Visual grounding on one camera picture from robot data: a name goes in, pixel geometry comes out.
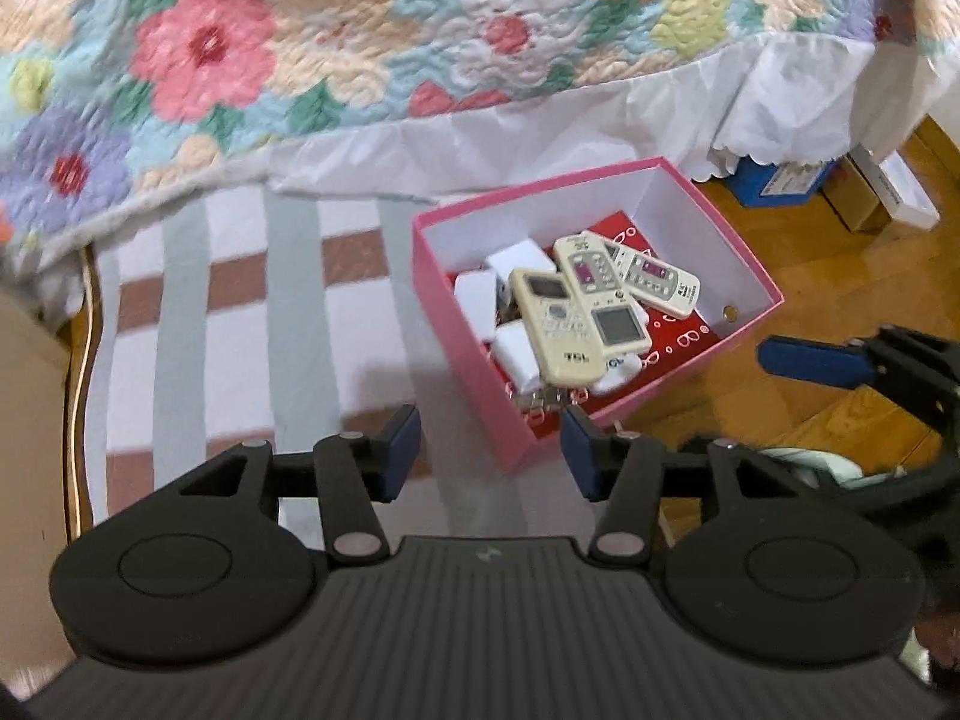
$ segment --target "checkered cloth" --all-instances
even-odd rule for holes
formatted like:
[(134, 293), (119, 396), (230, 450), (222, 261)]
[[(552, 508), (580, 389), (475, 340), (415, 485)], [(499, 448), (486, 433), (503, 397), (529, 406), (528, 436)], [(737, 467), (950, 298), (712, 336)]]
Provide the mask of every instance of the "checkered cloth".
[[(374, 433), (415, 402), (424, 451), (400, 498), (405, 533), (586, 539), (594, 508), (559, 458), (506, 478), (450, 373), (411, 278), (414, 200), (315, 200), (247, 186), (194, 199), (97, 254), (103, 337), (85, 412), (101, 521), (249, 437), (308, 450)], [(323, 543), (315, 502), (281, 523)]]

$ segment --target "brown cardboard box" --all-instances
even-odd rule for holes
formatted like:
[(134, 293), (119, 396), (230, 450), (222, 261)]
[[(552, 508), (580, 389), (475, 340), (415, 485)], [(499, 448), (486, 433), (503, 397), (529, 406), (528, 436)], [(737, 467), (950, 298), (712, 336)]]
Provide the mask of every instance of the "brown cardboard box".
[(853, 232), (880, 232), (890, 223), (877, 193), (848, 156), (836, 164), (820, 189)]
[(66, 348), (0, 292), (0, 680), (35, 692), (72, 658), (47, 583), (66, 546)]

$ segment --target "ribbed black surface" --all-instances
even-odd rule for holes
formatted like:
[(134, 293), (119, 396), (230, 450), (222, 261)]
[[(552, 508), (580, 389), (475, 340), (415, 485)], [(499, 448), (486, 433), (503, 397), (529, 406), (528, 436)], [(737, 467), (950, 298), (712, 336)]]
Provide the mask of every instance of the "ribbed black surface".
[(743, 664), (680, 628), (637, 573), (565, 539), (408, 538), (341, 570), (294, 628), (179, 674), (82, 659), (30, 702), (44, 720), (932, 720), (896, 661)]

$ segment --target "tcl remote control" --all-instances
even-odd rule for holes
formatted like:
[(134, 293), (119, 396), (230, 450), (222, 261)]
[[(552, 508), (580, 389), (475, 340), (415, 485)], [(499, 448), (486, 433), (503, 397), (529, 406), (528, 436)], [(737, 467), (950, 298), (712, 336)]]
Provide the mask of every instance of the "tcl remote control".
[(546, 384), (589, 386), (603, 377), (600, 334), (561, 274), (515, 269), (510, 289)]
[(617, 275), (634, 298), (675, 319), (693, 313), (700, 296), (699, 278), (596, 233), (587, 234), (603, 242)]
[(553, 256), (596, 325), (605, 358), (650, 351), (647, 313), (628, 293), (598, 236), (560, 238), (553, 245)]

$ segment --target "open cardboard box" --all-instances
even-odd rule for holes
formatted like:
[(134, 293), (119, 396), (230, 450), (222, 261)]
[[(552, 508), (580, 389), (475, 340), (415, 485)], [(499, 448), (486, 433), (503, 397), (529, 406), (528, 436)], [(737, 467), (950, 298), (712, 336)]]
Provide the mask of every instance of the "open cardboard box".
[[(632, 413), (662, 386), (727, 348), (784, 302), (723, 215), (661, 158), (569, 173), (418, 215), (413, 254), (416, 292), (505, 471), (516, 471), (553, 449), (556, 435), (539, 440), (507, 398), (493, 363), (453, 298), (448, 274), (480, 268), (487, 255), (524, 238), (550, 247), (558, 238), (617, 211), (632, 220), (661, 259), (699, 276), (697, 311), (722, 341), (594, 413), (600, 424)], [(732, 322), (724, 316), (728, 306), (736, 308)]]

